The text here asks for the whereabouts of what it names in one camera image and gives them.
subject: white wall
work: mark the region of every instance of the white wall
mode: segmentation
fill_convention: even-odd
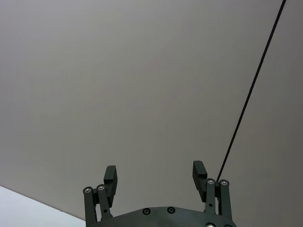
[[[1,227],[85,227],[85,222],[0,187]]]

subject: black cable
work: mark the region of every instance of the black cable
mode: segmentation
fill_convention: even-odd
[[[230,150],[231,150],[231,148],[232,148],[233,141],[234,141],[234,139],[235,139],[235,137],[236,137],[236,134],[237,134],[237,131],[238,131],[238,129],[239,129],[239,126],[240,126],[242,117],[243,117],[244,112],[245,112],[245,109],[246,109],[246,107],[247,107],[247,103],[248,103],[248,101],[249,101],[249,99],[250,99],[251,92],[252,92],[252,90],[253,90],[253,88],[254,88],[254,86],[255,86],[256,80],[257,80],[257,78],[258,78],[260,69],[261,69],[261,67],[262,67],[262,64],[263,64],[263,61],[264,61],[264,58],[265,58],[265,55],[266,55],[266,53],[267,53],[267,50],[268,50],[268,47],[269,47],[269,45],[270,45],[271,39],[272,39],[272,37],[273,37],[273,35],[274,35],[275,29],[276,29],[276,25],[278,24],[278,21],[279,21],[279,19],[280,19],[280,16],[281,16],[281,13],[282,13],[282,10],[283,10],[283,8],[284,8],[285,3],[286,3],[286,0],[283,0],[283,1],[282,1],[282,4],[281,4],[281,7],[280,7],[280,10],[279,10],[279,12],[278,12],[278,15],[277,15],[277,17],[276,17],[274,26],[273,26],[273,28],[271,29],[270,36],[269,36],[268,41],[267,41],[267,43],[266,43],[266,46],[265,46],[264,52],[263,52],[263,54],[262,54],[262,57],[261,57],[261,60],[260,60],[260,63],[259,63],[257,72],[256,72],[255,77],[254,77],[254,80],[252,81],[252,84],[251,84],[251,86],[250,86],[250,91],[249,91],[249,93],[248,93],[248,95],[247,95],[247,98],[246,98],[246,100],[245,100],[245,103],[244,103],[244,106],[243,106],[243,109],[242,109],[240,118],[238,119],[238,123],[237,123],[236,129],[235,129],[235,131],[234,131],[234,133],[233,133],[233,135],[232,135],[232,140],[231,140],[231,142],[230,142],[230,144],[229,144],[229,146],[228,146],[228,149],[227,149],[227,152],[226,152],[224,161],[223,161],[223,163],[222,163],[222,166],[221,166],[221,169],[220,169],[218,178],[217,178],[217,181],[220,180],[220,177],[221,177],[222,171],[223,171],[223,169],[224,169],[226,160],[227,160],[227,158],[228,158],[228,156],[229,156],[229,152],[230,152]]]

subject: gray ceiling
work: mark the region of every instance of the gray ceiling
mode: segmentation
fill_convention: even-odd
[[[0,185],[84,218],[117,165],[112,213],[203,210],[281,0],[0,3]],[[227,161],[238,226],[301,223],[303,2],[289,0]]]

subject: wire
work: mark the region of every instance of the wire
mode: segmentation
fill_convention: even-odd
[[[266,43],[265,49],[264,49],[264,51],[263,51],[263,54],[262,54],[262,57],[261,57],[261,60],[260,60],[260,63],[259,63],[257,72],[256,72],[256,74],[255,74],[254,80],[252,81],[252,84],[251,84],[251,86],[250,86],[250,91],[249,91],[249,93],[248,93],[248,95],[247,95],[247,98],[246,98],[246,100],[245,100],[243,109],[242,109],[242,111],[241,111],[241,115],[240,115],[240,117],[239,117],[239,119],[238,119],[238,123],[237,123],[236,129],[235,129],[235,131],[233,132],[232,140],[231,140],[231,142],[230,142],[230,144],[229,144],[229,146],[228,146],[228,149],[227,149],[227,152],[226,152],[224,161],[223,161],[223,163],[222,163],[222,166],[221,166],[221,169],[220,169],[218,178],[217,178],[217,181],[220,180],[220,177],[221,177],[222,171],[223,171],[223,169],[224,169],[226,160],[227,160],[227,158],[228,158],[228,156],[229,156],[229,153],[230,153],[230,151],[231,151],[233,141],[235,140],[235,137],[236,137],[236,135],[237,135],[237,132],[238,132],[240,123],[241,123],[241,121],[242,121],[242,117],[243,117],[243,115],[244,115],[245,109],[246,109],[246,107],[247,107],[248,101],[249,101],[250,96],[251,96],[251,92],[252,92],[252,90],[253,90],[253,88],[254,88],[254,86],[255,86],[256,80],[257,80],[257,78],[258,78],[260,69],[261,69],[261,67],[262,67],[262,64],[263,64],[263,61],[264,61],[264,58],[265,58],[265,55],[266,55],[266,53],[267,53],[267,50],[268,50],[268,47],[269,47],[269,45],[270,45],[271,39],[272,39],[272,37],[273,37],[273,35],[274,35],[276,26],[277,26],[278,21],[279,21],[279,19],[280,19],[280,16],[281,16],[281,13],[282,13],[282,11],[283,11],[283,8],[284,8],[285,3],[286,3],[286,0],[283,0],[283,1],[282,1],[282,4],[281,4],[281,7],[280,7],[280,10],[279,10],[279,12],[278,12],[278,15],[277,15],[277,17],[276,17],[275,23],[274,23],[274,25],[273,25],[273,27],[272,27],[272,29],[271,29],[270,36],[269,36],[268,41],[267,41],[267,43]]]

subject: bolt head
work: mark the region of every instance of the bolt head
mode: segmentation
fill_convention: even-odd
[[[213,223],[208,223],[208,224],[206,225],[206,227],[216,227],[216,225],[213,224]]]
[[[105,186],[104,185],[100,185],[99,187],[98,187],[98,190],[103,190],[103,189],[105,189]]]
[[[228,185],[227,181],[221,181],[222,185]]]

